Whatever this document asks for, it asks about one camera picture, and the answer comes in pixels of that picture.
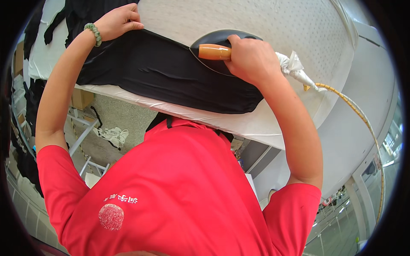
right hand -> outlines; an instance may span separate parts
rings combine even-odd
[[[102,41],[113,40],[130,30],[143,29],[136,3],[127,4],[107,12],[94,25]]]
[[[257,39],[240,39],[228,36],[232,46],[231,61],[225,61],[232,75],[253,84],[257,88],[277,76],[283,76],[275,51],[268,42]]]

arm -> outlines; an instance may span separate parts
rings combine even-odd
[[[267,42],[228,37],[232,45],[229,71],[255,85],[272,109],[282,130],[290,169],[287,183],[306,183],[319,189],[323,182],[320,139],[305,106],[280,71],[279,60]]]
[[[140,22],[137,4],[133,3],[106,13],[94,25],[102,40],[109,41],[127,31],[143,29]],[[51,72],[37,114],[37,152],[48,145],[57,145],[68,151],[63,131],[68,105],[82,65],[95,44],[94,33],[86,29],[71,42]]]

yellow spiral cable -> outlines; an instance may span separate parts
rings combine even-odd
[[[328,91],[334,92],[336,93],[339,97],[341,97],[349,106],[350,108],[363,120],[363,122],[366,124],[367,128],[369,129],[374,142],[376,144],[377,147],[377,155],[378,155],[378,160],[379,160],[379,164],[381,167],[381,196],[380,196],[380,206],[379,206],[379,212],[377,214],[377,219],[376,219],[376,223],[379,222],[380,216],[381,216],[381,212],[382,212],[382,207],[384,206],[384,192],[385,192],[385,188],[384,188],[384,169],[383,169],[383,164],[381,163],[381,156],[380,156],[380,147],[379,147],[379,143],[377,142],[377,138],[373,132],[373,129],[370,125],[369,120],[367,119],[366,115],[364,114],[364,112],[359,108],[359,106],[352,101],[349,97],[347,97],[346,95],[344,95],[343,93],[340,93],[339,91],[337,91],[336,89],[334,89],[333,87],[330,87],[326,84],[321,84],[321,83],[315,83],[316,86],[318,87],[324,87],[326,88]],[[303,89],[305,91],[307,91],[310,88],[310,86],[308,85],[303,85]]]

cardboard box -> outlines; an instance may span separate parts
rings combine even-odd
[[[24,41],[17,44],[16,52],[14,53],[14,77],[23,75],[23,58],[24,58]]]
[[[18,123],[21,125],[22,123],[24,123],[24,121],[25,121],[25,118],[24,118],[23,114],[20,114],[18,116]]]
[[[70,106],[84,110],[94,100],[94,93],[74,88]]]

ironing board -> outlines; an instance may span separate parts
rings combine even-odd
[[[25,81],[30,77],[47,80],[65,50],[68,34],[65,20],[54,30],[49,45],[45,45],[43,37],[64,2],[46,0],[44,4],[30,60],[24,61]],[[346,82],[357,42],[354,24],[338,0],[141,0],[138,9],[147,30],[185,45],[220,29],[260,36],[277,52],[290,56],[292,50],[296,51],[304,71],[314,82],[328,84],[339,91]],[[305,92],[302,84],[293,78],[288,80],[318,128],[336,103],[337,95],[314,90]],[[142,97],[115,85],[75,87],[285,149],[278,122],[265,100],[251,113],[219,114]]]

